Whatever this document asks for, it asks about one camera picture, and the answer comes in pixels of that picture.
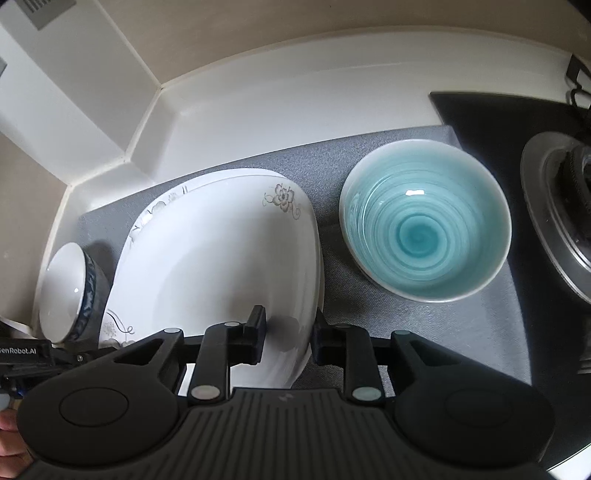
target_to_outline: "human finger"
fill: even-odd
[[[0,411],[0,430],[17,432],[17,411],[11,408]]]
[[[25,456],[0,458],[0,478],[16,478],[30,462]]]
[[[18,455],[27,451],[27,445],[18,432],[0,431],[0,456]]]

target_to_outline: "blue and white bowl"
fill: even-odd
[[[78,244],[51,259],[39,299],[39,322],[52,343],[86,340],[102,321],[110,286],[100,267]]]
[[[343,186],[339,218],[361,270],[422,302],[481,290],[511,244],[509,206],[491,173],[432,140],[394,142],[361,159]]]

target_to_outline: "ventilation grille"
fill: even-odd
[[[16,0],[16,2],[37,30],[41,30],[76,4],[76,0]]]

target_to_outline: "white plate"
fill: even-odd
[[[264,168],[230,168],[228,170],[219,170],[206,173],[205,175],[201,175],[199,177],[179,183],[170,190],[164,192],[158,198],[154,199],[136,218],[133,227],[131,230],[129,230],[129,234],[125,239],[125,244],[123,245],[123,250],[121,251],[121,256],[119,257],[117,268],[115,270],[115,277],[117,276],[119,267],[123,264],[127,258],[127,255],[129,254],[129,251],[133,247],[134,241],[139,237],[142,228],[153,218],[154,215],[161,212],[164,207],[187,194],[188,192],[192,192],[193,190],[211,182],[223,179],[231,179],[234,177],[244,177],[247,175],[268,175],[272,177],[280,177],[282,179],[285,178],[276,171],[265,170]]]
[[[202,335],[215,323],[245,322],[261,304],[262,361],[233,367],[232,386],[291,386],[307,360],[320,284],[306,194],[276,176],[219,180],[179,198],[143,230],[107,304],[117,325],[106,316],[100,340],[122,343],[167,327]]]

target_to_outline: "gray mat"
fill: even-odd
[[[372,336],[412,330],[515,378],[531,382],[521,311],[507,263],[480,293],[450,304],[430,305],[397,297],[370,283],[357,269],[339,228],[339,196],[345,178],[367,153],[406,138],[428,138],[459,146],[450,127],[377,132],[328,140],[238,160],[171,180],[80,217],[76,241],[112,281],[125,238],[152,200],[190,178],[226,168],[275,170],[295,181],[310,198],[324,255],[324,313],[329,323],[363,326]],[[392,389],[385,370],[382,377]],[[342,386],[336,367],[306,366],[295,387]]]

